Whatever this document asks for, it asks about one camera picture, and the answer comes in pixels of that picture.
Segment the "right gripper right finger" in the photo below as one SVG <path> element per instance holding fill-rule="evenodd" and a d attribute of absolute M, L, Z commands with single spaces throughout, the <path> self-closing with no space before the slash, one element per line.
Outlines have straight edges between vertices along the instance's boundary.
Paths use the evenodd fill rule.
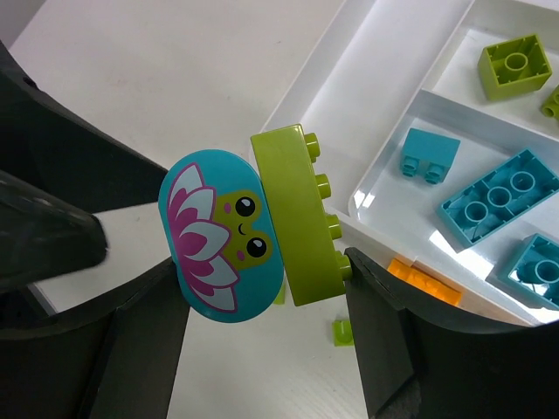
<path fill-rule="evenodd" d="M 355 352 L 372 418 L 555 418 L 558 325 L 470 313 L 347 248 Z"/>

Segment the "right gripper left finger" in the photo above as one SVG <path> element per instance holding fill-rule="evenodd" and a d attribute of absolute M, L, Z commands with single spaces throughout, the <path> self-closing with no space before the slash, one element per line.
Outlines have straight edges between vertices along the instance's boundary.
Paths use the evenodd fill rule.
<path fill-rule="evenodd" d="M 164 418 L 189 306 L 166 259 L 46 319 L 1 331 L 3 418 Z"/>

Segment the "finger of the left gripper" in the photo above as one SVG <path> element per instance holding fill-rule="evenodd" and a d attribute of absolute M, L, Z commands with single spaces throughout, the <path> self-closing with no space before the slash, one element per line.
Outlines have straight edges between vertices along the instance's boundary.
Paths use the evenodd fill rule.
<path fill-rule="evenodd" d="M 97 217 L 1 173 L 3 291 L 95 266 L 106 256 Z"/>
<path fill-rule="evenodd" d="M 88 213 L 156 202 L 167 173 L 41 91 L 6 47 L 1 170 Z"/>

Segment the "small teal lego brick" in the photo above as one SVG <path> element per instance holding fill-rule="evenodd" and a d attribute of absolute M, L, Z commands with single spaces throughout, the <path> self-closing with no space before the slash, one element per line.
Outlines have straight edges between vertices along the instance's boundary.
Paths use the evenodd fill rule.
<path fill-rule="evenodd" d="M 558 309 L 558 243 L 541 234 L 525 237 L 504 257 L 496 278 L 526 302 Z"/>

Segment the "long teal lego brick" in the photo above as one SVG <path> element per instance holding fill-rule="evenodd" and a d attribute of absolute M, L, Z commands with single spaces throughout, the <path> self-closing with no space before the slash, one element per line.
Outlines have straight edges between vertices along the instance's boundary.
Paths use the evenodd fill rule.
<path fill-rule="evenodd" d="M 485 240 L 558 192 L 558 175 L 524 149 L 437 208 L 444 226 L 464 248 Z"/>

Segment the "frog picture lego block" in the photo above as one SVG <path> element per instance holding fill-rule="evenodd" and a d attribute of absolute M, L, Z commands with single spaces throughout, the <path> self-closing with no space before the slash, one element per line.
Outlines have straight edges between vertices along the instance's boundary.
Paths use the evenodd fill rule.
<path fill-rule="evenodd" d="M 299 124 L 256 134 L 254 163 L 224 150 L 186 155 L 158 196 L 162 227 L 188 304 L 207 319 L 238 323 L 265 311 L 288 286 L 303 306 L 342 295 L 349 259 L 314 171 L 315 134 Z"/>

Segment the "teal curved lego brick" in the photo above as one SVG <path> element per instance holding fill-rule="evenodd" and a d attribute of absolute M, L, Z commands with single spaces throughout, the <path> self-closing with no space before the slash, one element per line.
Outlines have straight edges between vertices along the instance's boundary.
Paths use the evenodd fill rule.
<path fill-rule="evenodd" d="M 450 171 L 460 140 L 411 128 L 401 149 L 399 169 L 407 177 L 419 175 L 431 184 L 442 183 Z"/>

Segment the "green lego brick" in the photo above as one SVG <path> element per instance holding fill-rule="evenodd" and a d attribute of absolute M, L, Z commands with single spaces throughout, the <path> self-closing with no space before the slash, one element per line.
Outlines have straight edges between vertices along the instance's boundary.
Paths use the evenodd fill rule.
<path fill-rule="evenodd" d="M 553 70 L 542 41 L 532 34 L 484 47 L 478 72 L 487 100 L 499 101 L 540 90 Z"/>
<path fill-rule="evenodd" d="M 559 86 L 544 100 L 541 112 L 548 118 L 559 119 Z"/>

